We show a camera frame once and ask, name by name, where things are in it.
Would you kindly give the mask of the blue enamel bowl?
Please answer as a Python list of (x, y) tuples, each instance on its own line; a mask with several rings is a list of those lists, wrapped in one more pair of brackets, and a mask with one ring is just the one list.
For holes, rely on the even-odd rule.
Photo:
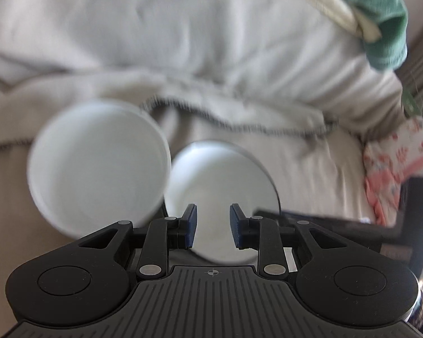
[(247, 151), (221, 141), (197, 141), (179, 151), (164, 198), (170, 216), (180, 217), (188, 204), (197, 206), (192, 253), (218, 265), (247, 265), (257, 259), (255, 250), (234, 245), (232, 204), (248, 217), (258, 210), (280, 210), (265, 169)]

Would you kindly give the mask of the white rainbow paper bowl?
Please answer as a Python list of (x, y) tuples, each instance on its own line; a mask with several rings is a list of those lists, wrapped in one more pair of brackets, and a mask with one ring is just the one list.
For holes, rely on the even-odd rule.
[(117, 221), (147, 223), (161, 207), (170, 170), (169, 144), (155, 120), (108, 99), (49, 120), (31, 146), (27, 181), (48, 223), (80, 238)]

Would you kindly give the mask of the pink floral cloth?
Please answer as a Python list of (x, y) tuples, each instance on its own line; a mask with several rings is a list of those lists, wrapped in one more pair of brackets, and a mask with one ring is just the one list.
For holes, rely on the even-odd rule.
[(364, 188), (376, 224), (393, 227), (400, 206), (401, 186), (423, 177), (423, 117), (412, 117), (387, 137), (366, 144)]

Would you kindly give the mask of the green basket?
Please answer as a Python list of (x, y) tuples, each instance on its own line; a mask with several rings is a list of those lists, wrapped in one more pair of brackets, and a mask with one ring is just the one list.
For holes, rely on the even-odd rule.
[(404, 107), (404, 112), (408, 117), (423, 115), (423, 102), (417, 102), (416, 98), (413, 96), (409, 89), (403, 89), (401, 100)]

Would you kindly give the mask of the beige sofa cover blanket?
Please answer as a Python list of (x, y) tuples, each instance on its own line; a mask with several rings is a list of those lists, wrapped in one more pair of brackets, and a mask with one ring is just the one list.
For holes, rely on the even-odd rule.
[(314, 133), (337, 121), (323, 137), (269, 137), (233, 133), (202, 111), (153, 111), (173, 152), (235, 143), (264, 165), (284, 208), (371, 223), (362, 144), (404, 120), (401, 92), (308, 0), (0, 0), (0, 337), (16, 323), (9, 274), (68, 242), (27, 185), (30, 141), (57, 112), (174, 95), (216, 102), (241, 123), (271, 114)]

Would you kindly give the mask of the green plush toy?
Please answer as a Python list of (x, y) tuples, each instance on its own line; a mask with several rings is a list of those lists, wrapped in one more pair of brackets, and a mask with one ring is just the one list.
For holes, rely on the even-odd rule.
[(404, 0), (344, 0), (364, 23), (374, 24), (378, 37), (363, 39), (370, 65), (378, 71), (396, 70), (407, 58), (408, 14)]

